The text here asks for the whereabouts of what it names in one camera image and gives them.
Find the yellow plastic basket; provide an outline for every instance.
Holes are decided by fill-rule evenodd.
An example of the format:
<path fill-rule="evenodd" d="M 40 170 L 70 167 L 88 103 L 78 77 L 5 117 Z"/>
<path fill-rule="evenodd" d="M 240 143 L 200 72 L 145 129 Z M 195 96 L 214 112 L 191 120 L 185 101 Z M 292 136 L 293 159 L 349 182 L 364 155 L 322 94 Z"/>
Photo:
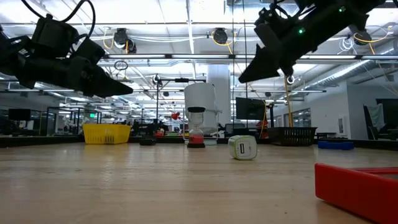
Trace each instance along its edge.
<path fill-rule="evenodd" d="M 83 124 L 87 144 L 126 143 L 130 129 L 130 126 L 123 124 Z"/>

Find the white column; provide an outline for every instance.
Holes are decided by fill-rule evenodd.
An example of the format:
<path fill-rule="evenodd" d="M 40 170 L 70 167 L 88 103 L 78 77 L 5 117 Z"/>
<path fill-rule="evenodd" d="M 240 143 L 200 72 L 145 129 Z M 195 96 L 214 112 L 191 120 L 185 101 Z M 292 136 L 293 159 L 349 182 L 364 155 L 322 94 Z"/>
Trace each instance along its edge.
<path fill-rule="evenodd" d="M 231 122 L 230 75 L 228 65 L 208 65 L 206 81 L 216 88 L 217 109 L 223 111 L 219 122 L 223 126 Z"/>

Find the black monitor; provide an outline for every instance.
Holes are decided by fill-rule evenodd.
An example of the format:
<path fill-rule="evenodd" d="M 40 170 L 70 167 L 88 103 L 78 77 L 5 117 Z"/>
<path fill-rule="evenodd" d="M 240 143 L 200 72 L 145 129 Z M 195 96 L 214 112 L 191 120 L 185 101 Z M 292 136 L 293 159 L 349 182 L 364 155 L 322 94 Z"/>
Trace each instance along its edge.
<path fill-rule="evenodd" d="M 236 97 L 236 119 L 264 119 L 266 106 L 262 100 Z"/>
<path fill-rule="evenodd" d="M 8 109 L 8 119 L 14 121 L 30 121 L 30 109 Z"/>

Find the blue container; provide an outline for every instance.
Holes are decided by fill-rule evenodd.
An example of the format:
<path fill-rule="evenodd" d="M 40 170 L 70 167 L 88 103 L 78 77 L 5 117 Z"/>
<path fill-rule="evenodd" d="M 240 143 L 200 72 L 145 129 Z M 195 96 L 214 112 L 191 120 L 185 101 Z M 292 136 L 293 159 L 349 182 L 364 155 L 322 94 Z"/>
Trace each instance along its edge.
<path fill-rule="evenodd" d="M 339 150 L 352 150 L 354 149 L 353 142 L 318 142 L 319 149 L 339 149 Z"/>

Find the red plastic container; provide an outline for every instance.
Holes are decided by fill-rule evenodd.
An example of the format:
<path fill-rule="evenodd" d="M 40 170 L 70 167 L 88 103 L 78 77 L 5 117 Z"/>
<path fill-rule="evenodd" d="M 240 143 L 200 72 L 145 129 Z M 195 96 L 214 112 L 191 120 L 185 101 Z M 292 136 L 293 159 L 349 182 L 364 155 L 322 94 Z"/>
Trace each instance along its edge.
<path fill-rule="evenodd" d="M 318 198 L 377 223 L 398 223 L 398 167 L 345 169 L 315 164 Z"/>

